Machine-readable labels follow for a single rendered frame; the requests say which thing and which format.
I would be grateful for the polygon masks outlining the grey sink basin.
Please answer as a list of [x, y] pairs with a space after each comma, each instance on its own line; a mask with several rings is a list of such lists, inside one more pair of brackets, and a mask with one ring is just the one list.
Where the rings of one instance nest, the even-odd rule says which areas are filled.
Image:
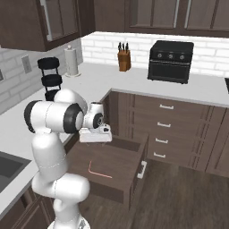
[[29, 159], [0, 151], [0, 193], [29, 163]]

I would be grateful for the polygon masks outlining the brown wooden knife block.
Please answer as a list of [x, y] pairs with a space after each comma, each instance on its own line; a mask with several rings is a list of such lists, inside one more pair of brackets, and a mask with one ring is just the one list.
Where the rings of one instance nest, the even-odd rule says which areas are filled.
[[131, 69], [131, 52], [120, 51], [118, 53], [119, 71], [126, 72]]

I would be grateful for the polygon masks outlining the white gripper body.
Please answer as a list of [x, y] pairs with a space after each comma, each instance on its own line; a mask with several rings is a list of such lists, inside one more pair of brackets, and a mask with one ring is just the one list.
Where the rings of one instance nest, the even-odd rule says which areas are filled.
[[111, 142], [112, 133], [107, 127], [98, 127], [96, 129], [81, 128], [79, 131], [80, 142]]

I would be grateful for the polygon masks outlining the brown cupboard door under sink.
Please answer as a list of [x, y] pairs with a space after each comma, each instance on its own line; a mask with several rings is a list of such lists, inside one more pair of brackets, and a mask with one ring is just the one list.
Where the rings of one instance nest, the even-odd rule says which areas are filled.
[[50, 198], [37, 196], [27, 206], [13, 229], [47, 229], [54, 220], [53, 201]]

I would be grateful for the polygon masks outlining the brown drawer front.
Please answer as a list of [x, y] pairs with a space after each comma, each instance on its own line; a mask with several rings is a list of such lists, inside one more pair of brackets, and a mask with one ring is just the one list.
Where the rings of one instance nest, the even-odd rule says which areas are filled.
[[[174, 106], [174, 110], [160, 108], [160, 104], [164, 106]], [[208, 116], [209, 106], [171, 99], [136, 95], [134, 99], [134, 109], [146, 115], [181, 117], [182, 119], [206, 119]]]
[[[160, 140], [168, 140], [167, 144], [156, 142], [155, 138]], [[149, 133], [148, 145], [156, 146], [168, 146], [172, 148], [191, 149], [194, 147], [196, 141], [201, 140], [201, 137], [197, 133], [191, 132], [176, 132], [169, 131], [167, 129], [155, 130]]]
[[[157, 122], [171, 124], [170, 128], [158, 126]], [[151, 132], [167, 129], [176, 132], [197, 133], [199, 136], [206, 128], [206, 122], [198, 118], [182, 119], [181, 117], [162, 116], [154, 114], [135, 113], [133, 118], [134, 127], [140, 131]]]
[[[172, 148], [168, 146], [148, 146], [148, 158], [156, 161], [165, 162], [168, 164], [175, 164], [183, 167], [194, 168], [199, 160], [201, 155], [201, 150], [203, 149], [202, 145], [193, 147], [191, 149], [182, 149]], [[154, 157], [153, 153], [156, 152], [160, 155], [166, 155], [165, 158]]]

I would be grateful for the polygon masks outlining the black toaster oven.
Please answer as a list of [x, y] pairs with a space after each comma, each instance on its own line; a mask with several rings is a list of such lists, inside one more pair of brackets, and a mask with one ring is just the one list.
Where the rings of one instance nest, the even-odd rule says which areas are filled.
[[158, 40], [149, 52], [148, 79], [187, 84], [194, 44]]

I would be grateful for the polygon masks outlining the brown wall cupboard glass door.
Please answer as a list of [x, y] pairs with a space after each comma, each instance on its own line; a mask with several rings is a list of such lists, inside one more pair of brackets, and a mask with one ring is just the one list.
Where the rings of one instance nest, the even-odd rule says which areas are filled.
[[38, 0], [48, 42], [79, 36], [76, 0]]

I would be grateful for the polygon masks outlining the open brown wooden drawer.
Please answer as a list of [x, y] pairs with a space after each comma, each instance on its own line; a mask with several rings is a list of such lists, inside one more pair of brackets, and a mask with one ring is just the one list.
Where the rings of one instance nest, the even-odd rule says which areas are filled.
[[139, 180], [141, 161], [146, 161], [148, 135], [140, 139], [113, 136], [104, 147], [100, 143], [73, 145], [67, 153], [69, 172], [86, 177], [90, 193], [122, 203], [130, 209]]

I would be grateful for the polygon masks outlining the brown base cupboard door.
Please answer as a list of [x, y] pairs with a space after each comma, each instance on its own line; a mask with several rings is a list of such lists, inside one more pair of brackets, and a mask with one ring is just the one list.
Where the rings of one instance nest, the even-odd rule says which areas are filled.
[[216, 136], [206, 172], [229, 178], [229, 108]]

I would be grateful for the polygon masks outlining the white paper towel roll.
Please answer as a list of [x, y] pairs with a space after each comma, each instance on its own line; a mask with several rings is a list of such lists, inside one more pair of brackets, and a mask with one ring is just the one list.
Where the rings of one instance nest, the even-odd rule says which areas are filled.
[[81, 74], [78, 69], [76, 49], [69, 45], [65, 50], [66, 77], [79, 77]]

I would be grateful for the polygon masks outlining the brown wall cupboard run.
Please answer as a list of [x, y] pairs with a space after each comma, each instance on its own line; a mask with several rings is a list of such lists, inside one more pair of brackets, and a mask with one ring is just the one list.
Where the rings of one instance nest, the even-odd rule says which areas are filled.
[[94, 0], [97, 31], [229, 38], [229, 0]]

